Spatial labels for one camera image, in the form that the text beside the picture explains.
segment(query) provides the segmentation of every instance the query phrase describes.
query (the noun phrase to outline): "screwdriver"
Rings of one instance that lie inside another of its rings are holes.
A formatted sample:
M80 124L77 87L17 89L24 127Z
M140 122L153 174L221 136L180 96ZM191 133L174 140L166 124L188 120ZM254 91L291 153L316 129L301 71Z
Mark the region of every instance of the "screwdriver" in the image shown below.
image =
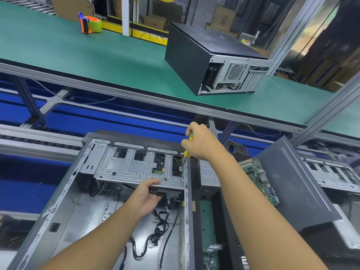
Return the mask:
M189 135L189 140L192 140L193 137L194 137L194 134L193 134L193 132L191 132L190 135ZM184 168L186 160L187 160L187 158L191 157L191 154L189 154L188 151L186 150L186 151L184 151L184 156L185 157L184 157L184 159L182 161L182 165L181 165L182 168Z

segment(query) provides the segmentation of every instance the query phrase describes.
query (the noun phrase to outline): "motherboard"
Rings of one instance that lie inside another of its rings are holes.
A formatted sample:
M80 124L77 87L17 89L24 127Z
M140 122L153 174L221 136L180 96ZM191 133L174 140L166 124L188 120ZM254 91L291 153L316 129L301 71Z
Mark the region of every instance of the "motherboard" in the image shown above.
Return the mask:
M246 172L253 183L258 187L258 189L270 201L270 203L272 203L274 206L279 204L279 199L276 196L274 189L270 185L270 182L266 177L266 173L257 157L242 161L239 163L239 165Z

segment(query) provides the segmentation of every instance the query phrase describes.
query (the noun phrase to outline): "green table surface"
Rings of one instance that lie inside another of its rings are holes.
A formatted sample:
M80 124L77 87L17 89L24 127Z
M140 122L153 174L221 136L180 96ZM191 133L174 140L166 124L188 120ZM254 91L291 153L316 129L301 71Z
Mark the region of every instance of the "green table surface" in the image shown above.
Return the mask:
M104 30L83 34L77 22L0 1L0 58L154 92L194 105L202 103L304 125L333 94L266 77L255 93L195 96L165 61L161 45ZM326 129L360 137L360 104Z

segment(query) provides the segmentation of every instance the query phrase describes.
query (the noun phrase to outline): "person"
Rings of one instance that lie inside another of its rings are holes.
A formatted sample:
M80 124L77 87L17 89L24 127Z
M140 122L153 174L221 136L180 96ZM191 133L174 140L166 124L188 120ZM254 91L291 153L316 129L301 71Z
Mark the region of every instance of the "person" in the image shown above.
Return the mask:
M234 157L205 125L192 122L182 146L195 158L209 161L221 189L250 269L326 270L327 267L254 185ZM140 183L130 198L105 222L46 262L41 270L112 269L140 219L161 197L148 188L159 179Z

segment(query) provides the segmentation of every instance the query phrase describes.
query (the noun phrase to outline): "blue floor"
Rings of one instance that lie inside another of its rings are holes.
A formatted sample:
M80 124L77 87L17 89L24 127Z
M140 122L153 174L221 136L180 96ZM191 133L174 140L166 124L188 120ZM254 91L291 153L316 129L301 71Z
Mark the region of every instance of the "blue floor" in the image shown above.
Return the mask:
M6 75L0 74L0 87L13 89ZM60 86L49 84L49 89L57 92ZM34 84L32 93L50 96ZM106 95L87 93L85 96L74 91L76 102L93 102L109 98ZM45 101L36 100L38 107ZM131 100L116 99L99 107L122 112L160 118L171 122L189 124L194 114L144 104ZM29 112L21 98L13 94L0 93L0 123L19 126L29 118ZM69 105L59 105L46 117L47 130L76 136L85 136L88 132L108 130L126 134L151 137L165 141L178 142L185 137L185 127L163 124L149 120L89 110ZM267 143L233 139L245 145L251 157L269 146ZM0 211L41 213L50 199L70 163L44 160L14 155L0 155Z

